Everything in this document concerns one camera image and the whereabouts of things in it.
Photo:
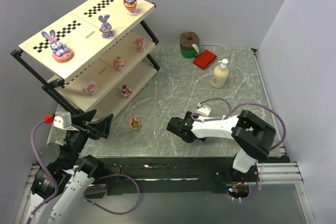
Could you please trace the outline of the pink white small toy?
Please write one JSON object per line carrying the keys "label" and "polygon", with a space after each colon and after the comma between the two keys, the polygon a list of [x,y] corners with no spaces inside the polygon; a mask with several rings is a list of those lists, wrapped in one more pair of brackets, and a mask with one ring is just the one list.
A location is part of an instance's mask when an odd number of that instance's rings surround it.
{"label": "pink white small toy", "polygon": [[95,95],[98,90],[97,83],[95,81],[89,81],[83,86],[82,90],[86,94]]}

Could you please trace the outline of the pink clover donut toy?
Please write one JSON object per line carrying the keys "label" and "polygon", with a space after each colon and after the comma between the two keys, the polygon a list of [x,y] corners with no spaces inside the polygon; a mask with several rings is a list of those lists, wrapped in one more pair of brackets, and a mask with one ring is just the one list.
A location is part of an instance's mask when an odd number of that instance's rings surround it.
{"label": "pink clover donut toy", "polygon": [[129,118],[129,126],[131,129],[137,130],[141,127],[141,122],[136,116],[133,116]]}

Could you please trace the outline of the strawberry cake toy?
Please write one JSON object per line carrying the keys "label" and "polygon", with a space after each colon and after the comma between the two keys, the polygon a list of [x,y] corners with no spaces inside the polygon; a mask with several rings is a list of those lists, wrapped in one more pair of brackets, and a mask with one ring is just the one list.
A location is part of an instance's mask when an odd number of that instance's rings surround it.
{"label": "strawberry cake toy", "polygon": [[121,95],[128,99],[132,95],[132,90],[127,85],[124,84],[122,86]]}

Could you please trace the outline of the pink roll cake toy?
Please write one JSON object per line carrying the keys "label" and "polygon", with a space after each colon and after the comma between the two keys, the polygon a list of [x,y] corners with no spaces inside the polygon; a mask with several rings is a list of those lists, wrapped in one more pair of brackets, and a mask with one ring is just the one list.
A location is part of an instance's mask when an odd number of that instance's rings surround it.
{"label": "pink roll cake toy", "polygon": [[124,61],[122,57],[116,57],[115,60],[113,61],[113,67],[117,71],[121,71],[124,68]]}

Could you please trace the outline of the purple sitting bunny toy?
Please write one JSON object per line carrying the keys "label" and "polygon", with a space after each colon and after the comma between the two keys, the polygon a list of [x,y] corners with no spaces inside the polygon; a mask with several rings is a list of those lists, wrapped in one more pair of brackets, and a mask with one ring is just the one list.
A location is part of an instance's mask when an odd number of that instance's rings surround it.
{"label": "purple sitting bunny toy", "polygon": [[112,30],[111,24],[108,22],[110,15],[105,14],[104,16],[100,15],[98,19],[102,22],[100,31],[102,32],[103,38],[110,38],[113,36],[114,32]]}

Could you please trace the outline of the pink piglet toy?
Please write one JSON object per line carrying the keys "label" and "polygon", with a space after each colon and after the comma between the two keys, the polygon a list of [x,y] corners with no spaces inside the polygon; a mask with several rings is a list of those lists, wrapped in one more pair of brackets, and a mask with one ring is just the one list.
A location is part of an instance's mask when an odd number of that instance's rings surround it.
{"label": "pink piglet toy", "polygon": [[136,46],[138,52],[143,52],[145,50],[146,39],[139,38],[136,40]]}

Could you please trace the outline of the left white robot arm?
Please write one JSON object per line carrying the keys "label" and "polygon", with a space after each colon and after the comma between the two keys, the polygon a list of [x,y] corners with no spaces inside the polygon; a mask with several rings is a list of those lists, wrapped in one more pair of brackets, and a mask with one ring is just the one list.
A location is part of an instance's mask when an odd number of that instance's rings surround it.
{"label": "left white robot arm", "polygon": [[[114,115],[93,120],[96,110],[47,115],[31,131],[30,142],[39,170],[31,187],[26,223],[64,223],[80,195],[103,174],[104,163],[92,155],[79,155],[88,139],[107,138]],[[47,154],[36,149],[35,132],[43,124],[66,131],[65,144],[51,144]]]}

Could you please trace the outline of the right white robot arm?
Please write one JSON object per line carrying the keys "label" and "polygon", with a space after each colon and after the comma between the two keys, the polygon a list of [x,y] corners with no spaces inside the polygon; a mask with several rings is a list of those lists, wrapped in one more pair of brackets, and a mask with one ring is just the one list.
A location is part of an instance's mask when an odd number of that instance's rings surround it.
{"label": "right white robot arm", "polygon": [[211,118],[211,109],[203,106],[184,118],[172,117],[166,129],[184,142],[205,141],[208,137],[233,139],[240,146],[232,168],[243,174],[256,163],[266,161],[276,135],[270,124],[248,110],[240,115]]}

